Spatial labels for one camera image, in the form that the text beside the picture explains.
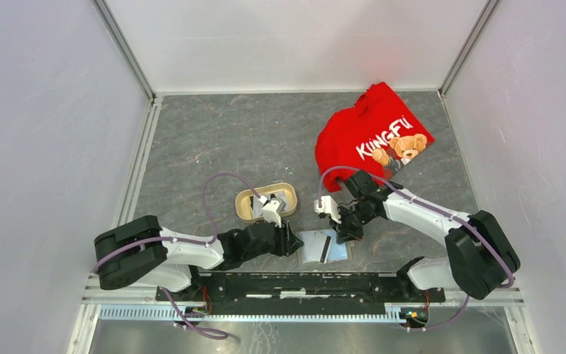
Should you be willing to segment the silver VIP credit card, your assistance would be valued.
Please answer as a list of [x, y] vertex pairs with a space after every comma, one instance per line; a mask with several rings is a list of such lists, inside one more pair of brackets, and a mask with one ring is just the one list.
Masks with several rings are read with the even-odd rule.
[[325, 232], [316, 232], [312, 240], [312, 256], [319, 263], [326, 263], [328, 260], [332, 237]]

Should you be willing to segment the beige oval tray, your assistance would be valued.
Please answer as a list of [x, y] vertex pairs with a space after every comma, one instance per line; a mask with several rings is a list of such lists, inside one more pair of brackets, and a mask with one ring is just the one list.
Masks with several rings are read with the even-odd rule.
[[253, 190], [243, 190], [235, 198], [237, 216], [245, 223], [255, 223], [264, 219], [264, 205], [276, 199], [279, 202], [278, 214], [284, 218], [292, 215], [298, 205], [296, 190], [291, 184], [279, 182]]

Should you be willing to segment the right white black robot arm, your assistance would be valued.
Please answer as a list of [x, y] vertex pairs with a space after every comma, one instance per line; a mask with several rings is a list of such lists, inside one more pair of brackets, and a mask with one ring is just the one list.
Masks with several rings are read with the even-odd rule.
[[409, 226], [445, 248], [443, 257], [417, 257], [401, 267], [396, 292], [402, 299], [414, 301], [434, 288], [458, 288], [482, 300], [498, 288], [513, 286], [520, 259], [490, 212], [458, 212], [364, 170], [354, 170], [345, 186], [353, 197], [350, 205], [323, 193], [315, 202], [315, 212], [329, 218], [338, 243], [361, 240], [364, 226], [382, 218]]

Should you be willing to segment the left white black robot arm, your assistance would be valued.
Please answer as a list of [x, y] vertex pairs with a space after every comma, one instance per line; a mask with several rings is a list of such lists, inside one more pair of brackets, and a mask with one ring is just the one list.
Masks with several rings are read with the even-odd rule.
[[92, 271], [105, 291], [142, 283], [189, 301], [202, 291], [200, 268], [228, 271], [265, 254], [289, 257], [303, 245], [287, 221], [258, 221], [207, 238], [174, 232], [156, 216], [145, 215], [94, 239], [97, 262]]

